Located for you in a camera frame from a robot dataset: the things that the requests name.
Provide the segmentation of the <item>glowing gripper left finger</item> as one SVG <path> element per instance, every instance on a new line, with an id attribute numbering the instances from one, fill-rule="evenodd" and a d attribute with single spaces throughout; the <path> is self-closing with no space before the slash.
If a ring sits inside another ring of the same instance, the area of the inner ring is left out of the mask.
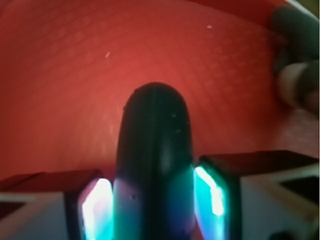
<path id="1" fill-rule="evenodd" d="M 99 170 L 18 174 L 0 181 L 2 240 L 111 240 L 113 191 Z"/>

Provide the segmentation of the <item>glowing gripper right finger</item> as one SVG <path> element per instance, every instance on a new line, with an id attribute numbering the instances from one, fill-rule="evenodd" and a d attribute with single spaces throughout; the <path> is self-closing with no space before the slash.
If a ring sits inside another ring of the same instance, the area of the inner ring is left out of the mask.
<path id="1" fill-rule="evenodd" d="M 205 240 L 317 240 L 320 161 L 288 150 L 203 155 L 195 215 Z"/>

